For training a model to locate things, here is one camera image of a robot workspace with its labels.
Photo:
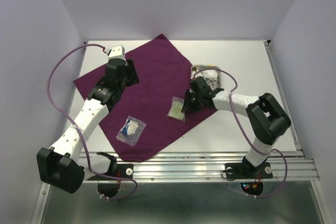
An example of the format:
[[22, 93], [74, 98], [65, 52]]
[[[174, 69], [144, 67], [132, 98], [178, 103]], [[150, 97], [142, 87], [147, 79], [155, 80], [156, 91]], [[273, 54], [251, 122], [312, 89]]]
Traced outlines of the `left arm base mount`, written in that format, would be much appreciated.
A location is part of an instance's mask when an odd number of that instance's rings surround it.
[[90, 161], [94, 171], [86, 168], [85, 180], [98, 182], [100, 198], [107, 201], [121, 200], [136, 191], [138, 183], [133, 179], [133, 164], [118, 164], [115, 156], [104, 152], [90, 157]]

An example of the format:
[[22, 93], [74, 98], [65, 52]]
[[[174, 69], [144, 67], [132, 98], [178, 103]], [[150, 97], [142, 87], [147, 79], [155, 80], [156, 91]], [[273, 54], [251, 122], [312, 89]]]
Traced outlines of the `steel instrument tray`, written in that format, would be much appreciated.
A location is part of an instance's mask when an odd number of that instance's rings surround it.
[[191, 78], [203, 77], [212, 90], [221, 88], [221, 72], [217, 65], [192, 65]]

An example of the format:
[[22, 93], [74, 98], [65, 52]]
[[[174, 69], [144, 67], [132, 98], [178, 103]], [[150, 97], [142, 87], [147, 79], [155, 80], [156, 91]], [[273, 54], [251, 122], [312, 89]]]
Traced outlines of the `blue-white gauze packet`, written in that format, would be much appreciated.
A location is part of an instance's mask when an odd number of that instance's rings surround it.
[[116, 139], [130, 146], [135, 146], [145, 127], [146, 123], [143, 121], [128, 116], [124, 126], [116, 135]]

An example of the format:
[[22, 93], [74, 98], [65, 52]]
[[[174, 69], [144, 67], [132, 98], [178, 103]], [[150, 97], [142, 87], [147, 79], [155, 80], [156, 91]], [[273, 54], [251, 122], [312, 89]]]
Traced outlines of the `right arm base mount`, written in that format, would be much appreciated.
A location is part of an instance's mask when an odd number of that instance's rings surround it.
[[250, 164], [244, 157], [241, 162], [226, 163], [221, 177], [226, 181], [235, 181], [242, 179], [240, 182], [241, 189], [247, 195], [254, 197], [261, 196], [264, 189], [263, 179], [272, 179], [273, 173], [269, 162], [263, 161], [257, 167]]

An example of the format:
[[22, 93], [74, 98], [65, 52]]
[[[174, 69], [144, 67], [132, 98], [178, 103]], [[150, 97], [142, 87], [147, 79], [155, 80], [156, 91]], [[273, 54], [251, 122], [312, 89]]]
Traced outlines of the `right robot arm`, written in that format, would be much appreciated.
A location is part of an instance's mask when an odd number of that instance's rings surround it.
[[270, 155], [271, 148], [291, 126], [291, 120], [276, 98], [265, 93], [261, 96], [234, 94], [222, 88], [212, 89], [203, 77], [190, 80], [190, 91], [185, 93], [184, 112], [196, 112], [202, 108], [229, 111], [243, 131], [238, 115], [249, 119], [255, 135], [248, 141], [250, 150], [243, 159], [241, 170], [244, 175], [253, 177], [260, 172], [260, 165]]

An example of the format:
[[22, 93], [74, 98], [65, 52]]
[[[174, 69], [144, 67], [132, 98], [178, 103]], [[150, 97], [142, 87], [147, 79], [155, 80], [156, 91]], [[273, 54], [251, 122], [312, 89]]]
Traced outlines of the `small steel scissors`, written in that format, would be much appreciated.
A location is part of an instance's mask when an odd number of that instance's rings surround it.
[[208, 85], [212, 88], [212, 90], [218, 87], [216, 79], [209, 78], [207, 82], [208, 82]]

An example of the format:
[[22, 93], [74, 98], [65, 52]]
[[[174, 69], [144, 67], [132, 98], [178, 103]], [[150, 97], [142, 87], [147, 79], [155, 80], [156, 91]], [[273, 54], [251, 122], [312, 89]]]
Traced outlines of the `green-white packet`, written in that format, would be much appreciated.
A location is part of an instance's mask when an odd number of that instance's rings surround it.
[[184, 99], [173, 97], [171, 102], [171, 108], [167, 114], [167, 117], [184, 122], [185, 113], [182, 111], [183, 105], [184, 105]]

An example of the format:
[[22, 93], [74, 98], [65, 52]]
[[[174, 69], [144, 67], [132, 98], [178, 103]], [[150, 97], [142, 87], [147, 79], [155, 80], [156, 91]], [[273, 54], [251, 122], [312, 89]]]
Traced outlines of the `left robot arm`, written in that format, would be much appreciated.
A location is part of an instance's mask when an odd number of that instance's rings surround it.
[[73, 194], [83, 181], [95, 175], [118, 178], [117, 159], [113, 155], [98, 152], [86, 163], [80, 162], [79, 156], [82, 149], [87, 149], [86, 141], [93, 131], [120, 101], [125, 88], [137, 83], [139, 78], [131, 59], [108, 60], [104, 76], [89, 92], [71, 125], [51, 147], [37, 153], [42, 182]]

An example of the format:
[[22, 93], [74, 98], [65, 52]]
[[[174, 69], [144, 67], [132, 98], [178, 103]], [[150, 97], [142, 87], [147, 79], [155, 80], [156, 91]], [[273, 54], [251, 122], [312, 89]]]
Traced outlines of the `white gauze pad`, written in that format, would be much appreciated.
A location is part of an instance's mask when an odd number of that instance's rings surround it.
[[218, 72], [216, 70], [208, 69], [201, 72], [205, 79], [218, 79]]

